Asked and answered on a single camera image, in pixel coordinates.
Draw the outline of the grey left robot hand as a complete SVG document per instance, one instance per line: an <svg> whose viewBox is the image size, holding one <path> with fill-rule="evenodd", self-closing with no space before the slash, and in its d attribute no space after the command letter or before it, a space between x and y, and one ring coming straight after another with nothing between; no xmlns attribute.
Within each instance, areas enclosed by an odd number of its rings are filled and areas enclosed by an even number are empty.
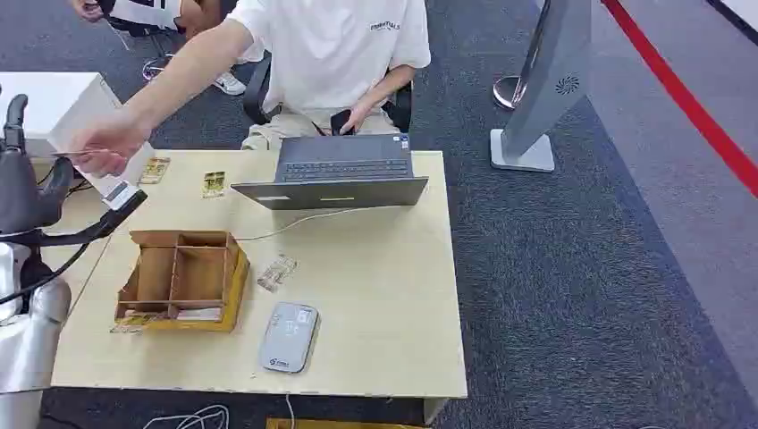
<svg viewBox="0 0 758 429"><path fill-rule="evenodd" d="M44 188L26 151L23 129L24 110L28 96L18 94L7 107L1 138L1 240L27 247L52 247L87 244L103 239L116 230L147 200L147 193L121 181L103 201L108 205L97 223L64 235L48 235L45 227L57 223L63 214L63 203L74 177L74 166L67 157L58 157Z"/></svg>

